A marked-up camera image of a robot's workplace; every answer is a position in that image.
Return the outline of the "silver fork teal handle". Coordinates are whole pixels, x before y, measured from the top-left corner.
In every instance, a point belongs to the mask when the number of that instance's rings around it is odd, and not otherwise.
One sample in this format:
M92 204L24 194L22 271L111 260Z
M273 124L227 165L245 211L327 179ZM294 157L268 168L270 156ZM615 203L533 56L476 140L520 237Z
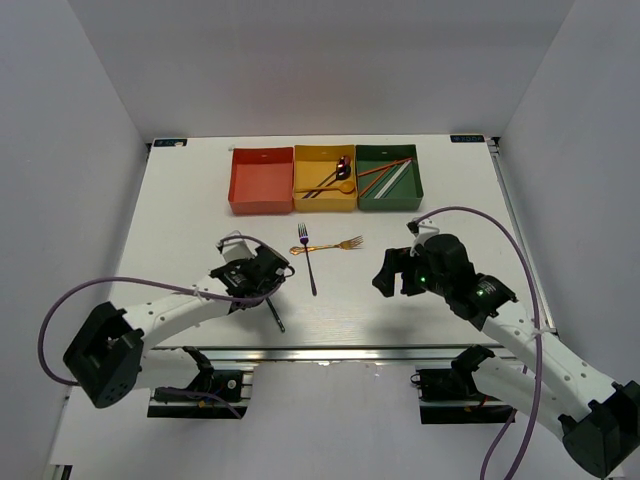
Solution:
M278 311L276 310L276 307L274 306L272 300L270 298L266 299L267 305L271 311L271 314L273 315L273 318L280 330L281 333L285 333L286 332L286 327L278 313Z

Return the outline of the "yellow plastic spoon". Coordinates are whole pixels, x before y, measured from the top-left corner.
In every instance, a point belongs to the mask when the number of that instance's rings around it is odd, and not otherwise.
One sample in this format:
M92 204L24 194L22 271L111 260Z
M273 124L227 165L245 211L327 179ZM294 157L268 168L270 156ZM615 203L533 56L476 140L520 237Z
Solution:
M340 184L331 185L331 186L323 186L323 187L314 187L314 188L305 188L305 189L296 189L295 193L311 193L311 192L324 192L324 191L339 191L344 194L350 194L356 189L356 184L353 181L344 181Z

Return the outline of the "white chopstick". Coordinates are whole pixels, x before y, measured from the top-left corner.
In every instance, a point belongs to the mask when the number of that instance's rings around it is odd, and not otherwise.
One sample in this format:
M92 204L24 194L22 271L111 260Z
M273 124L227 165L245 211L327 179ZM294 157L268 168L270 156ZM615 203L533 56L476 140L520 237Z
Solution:
M390 193L398 181L403 177L406 170L411 166L411 163L412 160L409 159L398 167L398 169L387 179L386 183L377 192L375 195L376 200L385 198Z

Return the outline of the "orange chopstick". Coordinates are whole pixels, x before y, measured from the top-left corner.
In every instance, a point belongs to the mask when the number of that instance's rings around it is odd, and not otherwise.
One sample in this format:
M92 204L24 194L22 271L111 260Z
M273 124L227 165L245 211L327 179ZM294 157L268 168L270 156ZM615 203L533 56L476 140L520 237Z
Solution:
M359 197L364 197L391 168L376 172L377 176L364 189L360 191Z
M405 158L405 159L401 159L401 160L396 160L396 161L381 165L379 167L375 167L375 168L372 168L372 169L369 169L369 170L365 170L365 171L359 172L358 173L358 177L363 177L363 176L366 176L366 175L370 175L372 173L376 173L376 172L379 172L379 171L387 170L387 169L389 169L391 167L394 167L396 165L400 165L400 164L404 164L404 163L407 163L407 162L411 162L412 160L413 159L411 157Z

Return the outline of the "black spoon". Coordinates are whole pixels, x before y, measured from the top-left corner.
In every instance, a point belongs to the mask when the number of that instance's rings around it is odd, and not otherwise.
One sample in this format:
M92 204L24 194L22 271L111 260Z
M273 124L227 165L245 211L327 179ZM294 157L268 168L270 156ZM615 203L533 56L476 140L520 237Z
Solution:
M330 186L336 181L347 180L351 175L351 167L350 166L338 166L335 172L325 178L318 187ZM311 192L308 196L317 197L321 192Z

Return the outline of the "iridescent rainbow spoon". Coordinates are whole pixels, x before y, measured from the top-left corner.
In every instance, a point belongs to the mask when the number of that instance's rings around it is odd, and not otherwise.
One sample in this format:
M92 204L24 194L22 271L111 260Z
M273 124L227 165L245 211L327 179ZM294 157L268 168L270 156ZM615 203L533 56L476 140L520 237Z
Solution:
M321 187L330 186L336 181L348 180L351 176L351 158L349 156L342 156L336 164L335 170L333 173L329 174L324 180L322 180L315 189L307 192L304 195L304 198L314 198L317 197L321 191Z

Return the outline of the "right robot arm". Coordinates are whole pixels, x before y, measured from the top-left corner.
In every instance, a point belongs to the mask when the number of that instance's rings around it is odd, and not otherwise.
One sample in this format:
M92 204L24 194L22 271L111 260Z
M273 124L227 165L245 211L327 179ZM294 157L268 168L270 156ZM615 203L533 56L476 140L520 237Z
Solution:
M511 289L475 270L456 236L422 235L410 247L386 250L372 284L385 297L396 292L440 296L457 317L497 341L531 372L524 375L474 345L451 363L451 384L459 396L472 399L482 393L535 419L596 478L608 477L638 449L638 382L614 380L536 326Z

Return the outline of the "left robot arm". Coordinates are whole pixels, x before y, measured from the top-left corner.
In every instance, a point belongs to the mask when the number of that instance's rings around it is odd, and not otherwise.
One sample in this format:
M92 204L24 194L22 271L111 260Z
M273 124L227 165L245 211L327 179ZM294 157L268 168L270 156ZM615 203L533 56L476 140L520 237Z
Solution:
M226 264L182 291L129 307L107 301L90 312L63 362L96 408L110 407L138 389L199 399L226 387L198 348L163 349L161 343L205 321L259 306L295 270L264 246L225 258Z

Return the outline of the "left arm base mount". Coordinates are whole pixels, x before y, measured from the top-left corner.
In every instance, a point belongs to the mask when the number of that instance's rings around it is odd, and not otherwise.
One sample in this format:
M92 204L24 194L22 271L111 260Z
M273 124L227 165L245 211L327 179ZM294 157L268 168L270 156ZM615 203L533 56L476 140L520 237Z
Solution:
M151 391L149 418L240 419L251 396L252 374L216 366L193 346L151 349L136 386Z

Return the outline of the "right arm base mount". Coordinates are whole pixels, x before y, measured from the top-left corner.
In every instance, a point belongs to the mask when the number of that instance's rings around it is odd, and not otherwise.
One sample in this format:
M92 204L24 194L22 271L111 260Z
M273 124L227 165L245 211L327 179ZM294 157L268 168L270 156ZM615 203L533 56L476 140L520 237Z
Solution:
M495 397L481 393L471 374L480 363L495 358L493 351L472 345L447 368L421 368L410 377L418 390L422 425L499 424L514 409Z

